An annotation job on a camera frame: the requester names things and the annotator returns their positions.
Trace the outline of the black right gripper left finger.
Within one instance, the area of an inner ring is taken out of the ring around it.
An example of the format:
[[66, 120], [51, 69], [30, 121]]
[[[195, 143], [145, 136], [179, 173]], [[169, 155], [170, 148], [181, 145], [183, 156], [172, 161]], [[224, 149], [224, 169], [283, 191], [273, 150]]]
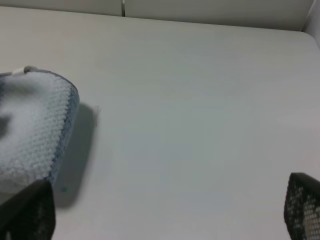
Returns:
[[50, 240], [56, 227], [54, 194], [48, 180], [37, 180], [0, 205], [2, 240]]

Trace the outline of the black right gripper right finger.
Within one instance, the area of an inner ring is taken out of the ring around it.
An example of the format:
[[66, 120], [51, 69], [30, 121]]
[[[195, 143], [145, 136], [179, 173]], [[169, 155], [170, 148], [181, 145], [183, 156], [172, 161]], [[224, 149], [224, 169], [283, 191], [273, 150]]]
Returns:
[[292, 240], [320, 238], [320, 182], [302, 173], [289, 176], [283, 211]]

